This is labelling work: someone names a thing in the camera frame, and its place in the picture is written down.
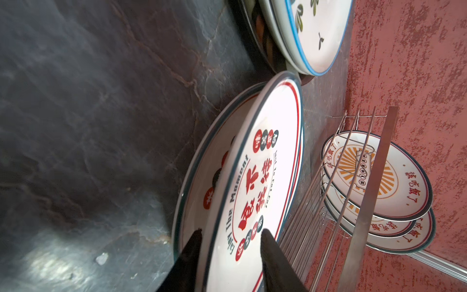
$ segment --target black circle with chinese character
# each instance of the black circle with chinese character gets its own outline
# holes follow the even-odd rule
[[[261,151],[263,151],[264,148],[266,148],[267,141],[268,141],[268,130],[264,130],[263,135],[261,136],[261,145],[260,145]]]
[[[222,170],[222,168],[219,168],[216,173],[214,173],[214,176],[212,177],[212,187],[213,188],[216,188],[216,185],[217,185],[217,180],[219,179],[219,176],[220,176],[220,171]]]
[[[274,131],[274,134],[272,135],[272,148],[276,145],[277,139],[279,138],[279,130]]]
[[[250,231],[248,231],[247,233],[247,237],[245,237],[245,245],[243,246],[243,249],[247,249],[248,248],[248,245],[250,244],[250,241],[251,241],[251,229]]]
[[[258,230],[256,231],[257,233],[259,233],[262,229],[263,220],[263,215],[261,215],[260,219],[258,220]]]

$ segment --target red textured wall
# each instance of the red textured wall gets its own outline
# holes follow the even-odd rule
[[[433,187],[438,228],[426,250],[467,267],[467,1],[354,5],[347,110],[355,114],[360,106],[361,114],[371,114],[376,106],[385,113],[390,105],[400,106],[393,141],[422,165]],[[362,119],[359,129],[368,122]],[[382,123],[373,132],[379,134]],[[337,275],[342,265],[339,260]],[[453,292],[467,291],[467,284],[408,256],[367,247],[357,290]]]

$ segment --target plate with orange sunburst pattern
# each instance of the plate with orange sunburst pattern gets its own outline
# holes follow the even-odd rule
[[[360,207],[380,137],[370,134],[365,153],[362,153],[367,133],[353,131],[344,149],[348,134],[349,131],[341,132],[333,141],[330,137],[323,146],[321,156],[325,158],[325,173],[331,177],[339,157],[343,155],[333,180],[333,185],[343,196],[347,195],[352,179],[357,173],[358,177],[352,186],[349,201]],[[329,144],[330,149],[324,153]],[[361,155],[362,163],[357,167]],[[404,149],[391,142],[374,216],[390,221],[416,220],[428,212],[432,201],[432,187],[422,167]]]

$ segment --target plate with red chinese characters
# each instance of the plate with red chinese characters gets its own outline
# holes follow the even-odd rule
[[[328,198],[325,205],[331,216],[337,221],[339,212],[330,204]],[[355,226],[350,224],[345,218],[340,223],[345,232],[352,235]],[[425,249],[433,241],[436,233],[436,221],[433,210],[425,213],[416,220],[414,227],[409,233],[396,238],[383,238],[368,234],[367,246],[390,254],[409,254]]]
[[[333,185],[344,196],[347,195],[356,172],[356,165],[367,136],[366,132],[354,131],[347,147],[342,151],[348,133],[348,131],[340,133],[334,141],[331,141],[332,137],[330,137],[321,152],[321,156],[325,157],[324,170],[328,177],[331,176],[343,152]],[[360,207],[363,200],[379,141],[378,135],[370,134],[362,163],[357,169],[358,177],[349,198],[349,201],[357,207]],[[330,143],[329,151],[323,153]],[[404,149],[391,142],[373,215],[389,221],[413,221],[428,212],[432,201],[432,187],[422,167]]]
[[[323,189],[325,189],[329,183],[329,178],[324,173],[322,175],[322,180]],[[333,185],[329,188],[326,197],[328,202],[338,211],[338,213],[340,213],[346,198],[338,190],[336,190]],[[360,208],[348,202],[344,211],[344,218],[355,227],[359,212]],[[409,233],[415,226],[415,222],[415,220],[406,222],[392,222],[373,216],[371,219],[369,233],[379,237],[399,237]]]
[[[175,259],[193,232],[204,228],[229,148],[265,84],[256,84],[235,97],[214,120],[201,140],[188,167],[175,210],[172,228]]]
[[[260,233],[267,228],[279,238],[296,184],[301,128],[300,80],[284,71],[256,98],[232,144],[203,229],[195,291],[259,289]]]

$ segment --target orange sunburst design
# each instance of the orange sunburst design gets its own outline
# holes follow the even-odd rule
[[[362,147],[360,145],[349,145],[344,153],[342,153],[342,148],[336,150],[334,156],[334,162],[336,163],[339,157],[342,155],[341,161],[338,165],[338,176],[346,183],[346,185],[350,186],[352,179],[354,178],[355,168],[357,165],[357,153],[361,151]],[[374,158],[376,156],[375,153],[371,153],[371,166],[368,171],[368,175],[371,172],[371,167],[375,162]],[[378,198],[386,198],[391,196],[395,190],[397,189],[398,180],[397,175],[395,174],[394,168],[392,165],[386,161],[386,166],[384,167],[383,176],[381,180],[380,190],[378,192]],[[354,190],[360,194],[365,193],[365,189],[354,185]]]

